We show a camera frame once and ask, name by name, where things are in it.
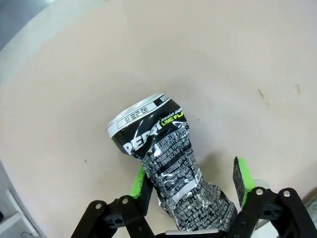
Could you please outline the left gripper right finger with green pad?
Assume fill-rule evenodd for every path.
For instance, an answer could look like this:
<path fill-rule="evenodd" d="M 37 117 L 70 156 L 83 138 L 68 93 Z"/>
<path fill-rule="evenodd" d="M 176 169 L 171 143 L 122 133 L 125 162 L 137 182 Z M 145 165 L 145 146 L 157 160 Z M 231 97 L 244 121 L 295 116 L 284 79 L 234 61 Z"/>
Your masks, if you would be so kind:
<path fill-rule="evenodd" d="M 314 238 L 315 225 L 296 190 L 274 193 L 256 186 L 246 160 L 235 157 L 233 181 L 241 211 L 228 238 L 250 238 L 260 219 L 268 220 L 281 238 Z"/>

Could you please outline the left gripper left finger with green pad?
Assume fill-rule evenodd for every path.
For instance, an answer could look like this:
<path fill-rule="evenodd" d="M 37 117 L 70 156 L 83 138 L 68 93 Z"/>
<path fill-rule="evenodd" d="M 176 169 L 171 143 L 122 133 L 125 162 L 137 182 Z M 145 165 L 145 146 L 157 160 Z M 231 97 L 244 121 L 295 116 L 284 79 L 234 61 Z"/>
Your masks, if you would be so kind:
<path fill-rule="evenodd" d="M 154 238 L 155 234 L 145 219 L 152 191 L 153 185 L 141 166 L 130 194 L 116 198 L 110 204 L 92 201 L 71 237 L 111 238 L 117 229 L 125 227 L 131 238 Z"/>

